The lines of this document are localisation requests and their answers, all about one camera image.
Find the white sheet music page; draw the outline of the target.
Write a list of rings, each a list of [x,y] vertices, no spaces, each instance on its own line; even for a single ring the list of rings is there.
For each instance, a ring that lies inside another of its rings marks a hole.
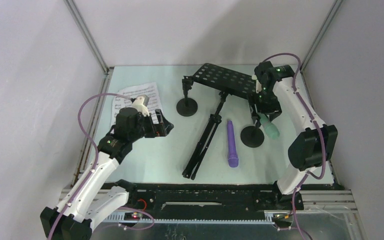
[[[116,117],[119,111],[126,106],[125,103],[125,98],[115,96],[113,101],[112,101],[112,108],[111,108],[111,121],[110,125],[115,125],[116,124]]]
[[[148,111],[151,113],[151,117],[154,124],[158,123],[158,119],[155,113],[156,109],[160,109],[161,112],[163,111],[159,91],[157,88],[156,82],[150,82],[150,83],[144,83],[140,85],[130,86],[123,89],[120,89],[117,92],[118,95],[123,95],[129,98],[136,98],[140,95],[146,95],[149,98],[147,108]],[[112,119],[111,123],[114,124],[116,120],[116,116],[119,113],[120,109],[124,107],[130,107],[132,105],[132,101],[128,100],[126,98],[121,97],[115,97],[112,101]]]

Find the green toy microphone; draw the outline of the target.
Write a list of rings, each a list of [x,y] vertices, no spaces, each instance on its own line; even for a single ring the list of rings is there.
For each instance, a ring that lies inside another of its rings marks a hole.
[[[273,140],[277,139],[280,136],[278,128],[269,120],[265,114],[260,113],[259,117],[260,124],[267,136]]]

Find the black round microphone stand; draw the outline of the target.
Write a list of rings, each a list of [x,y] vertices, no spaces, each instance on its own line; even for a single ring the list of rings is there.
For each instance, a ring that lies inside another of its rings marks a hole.
[[[249,125],[244,127],[240,132],[241,142],[249,148],[257,148],[263,144],[265,141],[265,135],[260,129],[261,127],[261,118],[256,116],[254,120],[254,125]]]
[[[188,96],[189,90],[192,89],[194,84],[194,78],[190,76],[184,76],[182,79],[182,91],[183,98],[176,104],[177,113],[183,117],[193,116],[198,110],[197,102]]]

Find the black music stand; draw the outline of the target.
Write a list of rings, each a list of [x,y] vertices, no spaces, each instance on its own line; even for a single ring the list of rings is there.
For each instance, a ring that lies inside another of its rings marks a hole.
[[[209,116],[208,123],[182,172],[184,178],[194,180],[218,126],[222,122],[220,112],[226,98],[228,95],[233,95],[248,100],[248,93],[251,92],[254,84],[250,75],[211,63],[203,64],[199,70],[188,77],[192,77],[194,83],[220,91],[220,102],[215,113]]]

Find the purple toy microphone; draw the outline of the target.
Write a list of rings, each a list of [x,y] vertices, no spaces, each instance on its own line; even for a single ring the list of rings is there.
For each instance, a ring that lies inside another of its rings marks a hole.
[[[239,166],[239,157],[236,149],[235,131],[234,125],[231,120],[227,121],[227,162],[231,168],[237,168]]]

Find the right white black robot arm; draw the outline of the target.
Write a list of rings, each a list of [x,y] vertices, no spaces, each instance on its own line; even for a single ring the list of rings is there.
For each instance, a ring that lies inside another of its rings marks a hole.
[[[287,151],[289,165],[276,181],[278,191],[270,196],[277,209],[290,204],[290,195],[300,190],[308,176],[317,180],[324,177],[338,136],[337,128],[327,125],[301,95],[296,76],[290,65],[273,66],[263,61],[254,69],[251,79],[255,89],[247,96],[256,128],[263,126],[262,116],[270,123],[287,113],[296,132]]]

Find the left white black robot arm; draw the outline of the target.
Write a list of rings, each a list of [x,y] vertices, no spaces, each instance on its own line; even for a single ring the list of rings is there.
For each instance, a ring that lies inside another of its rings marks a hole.
[[[138,194],[130,183],[116,185],[110,192],[94,201],[107,178],[142,138],[165,137],[174,128],[160,109],[155,110],[158,122],[145,116],[138,107],[122,108],[115,124],[97,145],[94,162],[86,169],[75,186],[54,208],[45,207],[40,220],[49,240],[89,240],[95,228],[119,207],[133,208]]]

